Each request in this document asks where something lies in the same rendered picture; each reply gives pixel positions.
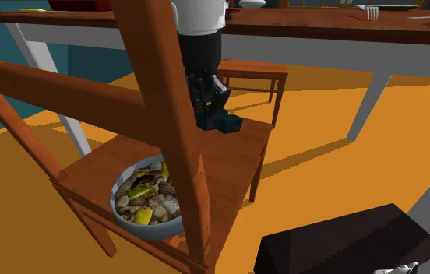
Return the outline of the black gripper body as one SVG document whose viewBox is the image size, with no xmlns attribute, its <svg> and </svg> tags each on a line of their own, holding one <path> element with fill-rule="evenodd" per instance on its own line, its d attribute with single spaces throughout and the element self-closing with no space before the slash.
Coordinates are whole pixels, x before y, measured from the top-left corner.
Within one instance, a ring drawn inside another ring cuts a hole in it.
<svg viewBox="0 0 430 274">
<path fill-rule="evenodd" d="M 217 73 L 221 62 L 221 31 L 215 33 L 189 36 L 178 34 L 182 63 L 186 75 L 208 72 Z"/>
</svg>

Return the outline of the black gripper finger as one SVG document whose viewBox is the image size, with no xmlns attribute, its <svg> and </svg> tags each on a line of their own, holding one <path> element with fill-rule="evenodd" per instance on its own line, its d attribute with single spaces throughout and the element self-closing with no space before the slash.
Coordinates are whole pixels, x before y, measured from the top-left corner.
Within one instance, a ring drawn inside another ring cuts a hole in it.
<svg viewBox="0 0 430 274">
<path fill-rule="evenodd" d="M 207 104 L 212 98 L 211 81 L 206 74 L 190 74 L 187 75 L 187 83 L 196 124 L 202 130 L 210 130 L 212 125 Z"/>
<path fill-rule="evenodd" d="M 231 88 L 222 83 L 216 75 L 211 75 L 209 80 L 209 115 L 228 114 L 228 111 L 224 109 L 224 106 L 227 103 L 230 94 Z"/>
</svg>

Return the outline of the dark teal block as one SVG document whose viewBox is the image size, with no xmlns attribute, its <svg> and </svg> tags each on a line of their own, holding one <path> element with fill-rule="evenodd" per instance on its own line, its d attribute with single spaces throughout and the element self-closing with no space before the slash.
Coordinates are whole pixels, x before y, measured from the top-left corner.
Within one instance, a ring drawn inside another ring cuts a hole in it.
<svg viewBox="0 0 430 274">
<path fill-rule="evenodd" d="M 218 130 L 224 134 L 238 132 L 241 128 L 242 119 L 226 110 L 212 114 L 199 114 L 196 116 L 196 124 L 204 131 Z"/>
</svg>

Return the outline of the small wooden chair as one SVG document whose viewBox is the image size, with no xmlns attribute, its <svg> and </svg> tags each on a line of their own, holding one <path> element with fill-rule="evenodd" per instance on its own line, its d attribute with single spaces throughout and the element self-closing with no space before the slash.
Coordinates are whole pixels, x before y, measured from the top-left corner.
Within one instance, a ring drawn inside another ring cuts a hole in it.
<svg viewBox="0 0 430 274">
<path fill-rule="evenodd" d="M 219 78 L 222 79 L 233 90 L 268 93 L 269 103 L 272 102 L 273 95 L 276 94 L 272 117 L 272 126 L 275 128 L 288 76 L 286 65 L 267 62 L 223 59 L 219 64 L 217 72 Z M 271 83 L 269 89 L 234 87 L 230 84 L 231 79 L 264 79 L 270 80 Z"/>
</svg>

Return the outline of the white bowl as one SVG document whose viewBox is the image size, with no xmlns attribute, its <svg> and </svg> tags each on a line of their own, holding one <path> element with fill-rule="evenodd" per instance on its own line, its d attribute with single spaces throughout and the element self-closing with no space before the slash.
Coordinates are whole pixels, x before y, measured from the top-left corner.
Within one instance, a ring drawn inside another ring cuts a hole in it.
<svg viewBox="0 0 430 274">
<path fill-rule="evenodd" d="M 266 4 L 266 1 L 265 0 L 239 0 L 238 4 L 244 9 L 259 9 Z"/>
</svg>

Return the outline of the grey bowl of food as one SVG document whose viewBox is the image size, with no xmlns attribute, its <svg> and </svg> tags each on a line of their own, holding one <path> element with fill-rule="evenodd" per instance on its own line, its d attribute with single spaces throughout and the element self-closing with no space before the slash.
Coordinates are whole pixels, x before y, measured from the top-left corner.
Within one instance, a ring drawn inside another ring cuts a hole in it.
<svg viewBox="0 0 430 274">
<path fill-rule="evenodd" d="M 183 231 L 176 191 L 161 155 L 125 169 L 111 187 L 109 205 L 130 234 L 158 241 Z"/>
</svg>

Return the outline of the wooden table with white legs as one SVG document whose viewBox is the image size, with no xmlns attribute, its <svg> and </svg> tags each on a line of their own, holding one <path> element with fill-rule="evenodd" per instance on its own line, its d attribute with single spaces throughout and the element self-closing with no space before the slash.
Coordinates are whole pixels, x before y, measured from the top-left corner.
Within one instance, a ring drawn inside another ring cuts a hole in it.
<svg viewBox="0 0 430 274">
<path fill-rule="evenodd" d="M 430 77 L 428 10 L 381 12 L 368 21 L 357 9 L 243 9 L 224 28 L 222 55 L 371 72 L 372 81 L 347 138 L 355 140 L 393 75 Z M 0 12 L 28 64 L 52 70 L 48 44 L 122 49 L 111 12 Z"/>
</svg>

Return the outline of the dark red box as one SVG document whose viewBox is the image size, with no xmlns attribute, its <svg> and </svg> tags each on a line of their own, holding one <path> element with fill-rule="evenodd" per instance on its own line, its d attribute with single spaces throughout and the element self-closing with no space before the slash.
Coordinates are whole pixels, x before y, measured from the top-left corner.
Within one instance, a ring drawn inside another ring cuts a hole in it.
<svg viewBox="0 0 430 274">
<path fill-rule="evenodd" d="M 109 0 L 48 0 L 52 10 L 70 12 L 111 11 Z"/>
</svg>

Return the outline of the white fork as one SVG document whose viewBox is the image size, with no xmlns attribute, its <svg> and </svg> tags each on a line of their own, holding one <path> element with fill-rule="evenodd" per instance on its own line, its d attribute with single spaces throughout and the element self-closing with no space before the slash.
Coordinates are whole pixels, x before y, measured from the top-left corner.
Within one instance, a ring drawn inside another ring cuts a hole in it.
<svg viewBox="0 0 430 274">
<path fill-rule="evenodd" d="M 377 5 L 357 5 L 357 8 L 366 11 L 368 21 L 376 21 L 379 18 L 379 7 Z"/>
</svg>

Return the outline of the black robot stand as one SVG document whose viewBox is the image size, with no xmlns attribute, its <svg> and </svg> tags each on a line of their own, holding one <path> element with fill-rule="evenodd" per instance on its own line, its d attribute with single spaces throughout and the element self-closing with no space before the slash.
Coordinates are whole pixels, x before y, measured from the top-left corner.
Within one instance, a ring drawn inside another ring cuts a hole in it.
<svg viewBox="0 0 430 274">
<path fill-rule="evenodd" d="M 262 237 L 254 274 L 373 274 L 430 259 L 430 234 L 395 204 Z"/>
</svg>

